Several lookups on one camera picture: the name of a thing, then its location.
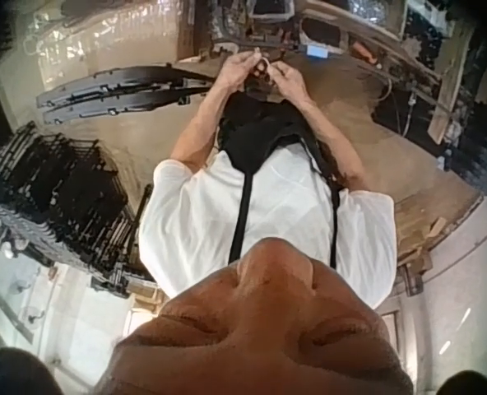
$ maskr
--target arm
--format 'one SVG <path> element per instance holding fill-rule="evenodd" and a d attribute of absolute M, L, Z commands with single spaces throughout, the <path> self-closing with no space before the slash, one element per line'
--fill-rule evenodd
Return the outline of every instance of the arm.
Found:
<path fill-rule="evenodd" d="M 282 62 L 271 65 L 268 72 L 281 94 L 306 118 L 317 139 L 328 146 L 336 160 L 339 171 L 337 176 L 345 186 L 350 191 L 369 190 L 364 166 L 357 151 L 311 100 L 300 72 Z"/>
<path fill-rule="evenodd" d="M 170 159 L 180 161 L 193 173 L 204 166 L 229 96 L 244 83 L 261 57 L 259 53 L 242 52 L 227 59 L 196 115 L 176 141 Z"/>

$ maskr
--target floor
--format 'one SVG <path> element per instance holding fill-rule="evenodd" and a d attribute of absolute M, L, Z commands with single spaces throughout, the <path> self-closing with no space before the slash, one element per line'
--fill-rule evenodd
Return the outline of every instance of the floor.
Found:
<path fill-rule="evenodd" d="M 48 2 L 41 11 L 54 17 L 57 3 Z M 46 34 L 30 26 L 33 14 L 22 12 L 16 22 L 18 45 L 0 63 L 0 94 L 11 125 L 17 128 L 30 119 L 40 121 L 35 97 L 66 81 L 113 67 L 174 63 L 181 12 L 177 3 L 138 2 L 95 16 L 75 30 L 59 28 Z M 369 110 L 381 89 L 376 81 L 340 64 L 300 58 L 291 62 L 306 77 L 312 97 L 354 143 L 374 187 L 394 198 L 400 240 L 416 237 L 440 216 L 449 225 L 457 223 L 472 207 L 479 197 L 474 189 L 455 174 L 438 170 L 435 159 L 419 147 L 373 123 Z M 180 67 L 215 75 L 219 63 Z M 132 207 L 137 208 L 153 169 L 168 156 L 197 103 L 193 100 L 188 106 L 171 105 L 152 113 L 83 120 L 46 128 L 45 132 L 99 138 L 119 170 Z"/>

